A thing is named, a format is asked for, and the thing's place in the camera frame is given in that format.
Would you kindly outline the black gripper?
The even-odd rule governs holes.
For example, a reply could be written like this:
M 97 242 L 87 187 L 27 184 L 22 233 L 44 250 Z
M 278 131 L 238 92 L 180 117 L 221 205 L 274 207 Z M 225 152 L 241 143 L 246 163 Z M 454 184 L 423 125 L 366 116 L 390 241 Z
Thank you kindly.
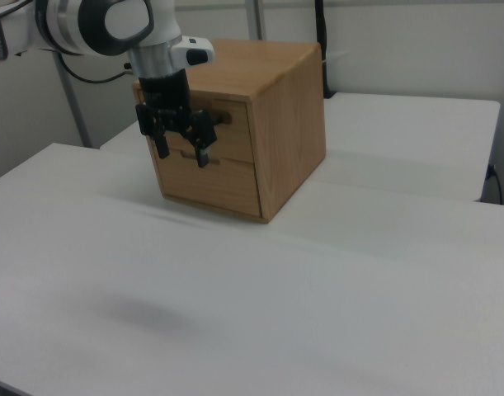
M 207 110 L 193 111 L 186 71 L 161 78 L 140 78 L 143 100 L 135 107 L 140 133 L 156 145 L 158 157 L 170 152 L 165 130 L 177 132 L 195 149 L 198 167 L 209 164 L 210 146 L 217 140 L 214 123 Z

